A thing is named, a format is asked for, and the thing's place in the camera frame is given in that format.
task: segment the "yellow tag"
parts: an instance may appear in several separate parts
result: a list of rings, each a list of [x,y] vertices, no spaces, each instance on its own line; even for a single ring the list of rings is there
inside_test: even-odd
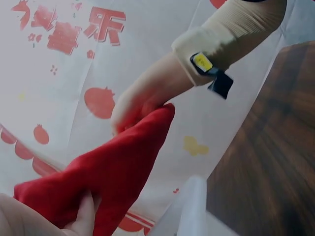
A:
[[[198,66],[203,72],[207,72],[213,67],[212,63],[203,53],[198,53],[196,56],[194,56],[193,62],[195,62],[195,65]]]

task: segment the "beige sleeve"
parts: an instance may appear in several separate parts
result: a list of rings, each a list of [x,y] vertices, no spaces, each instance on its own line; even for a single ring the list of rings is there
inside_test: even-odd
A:
[[[195,86],[214,78],[200,76],[190,62],[202,52],[221,70],[227,70],[281,24],[287,0],[247,2],[227,0],[201,27],[188,30],[177,38],[172,49]]]

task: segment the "wooden table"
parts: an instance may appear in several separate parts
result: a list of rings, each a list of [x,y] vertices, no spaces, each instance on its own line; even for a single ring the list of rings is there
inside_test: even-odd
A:
[[[279,52],[207,208],[240,236],[315,236],[315,41]]]

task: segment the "red towel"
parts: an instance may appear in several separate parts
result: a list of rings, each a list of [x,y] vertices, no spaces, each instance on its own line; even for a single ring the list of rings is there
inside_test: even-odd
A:
[[[18,184],[14,198],[59,228],[76,219],[83,194],[102,197],[94,236],[111,236],[144,187],[173,120],[172,104],[97,149],[74,159],[60,173]]]

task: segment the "hand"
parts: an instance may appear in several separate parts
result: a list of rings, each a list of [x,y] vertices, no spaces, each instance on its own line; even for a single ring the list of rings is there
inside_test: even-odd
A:
[[[113,134],[138,123],[193,83],[176,56],[169,53],[149,67],[118,99],[111,117]]]
[[[100,199],[88,193],[82,200],[75,222],[59,229],[21,202],[0,194],[1,236],[92,236]]]

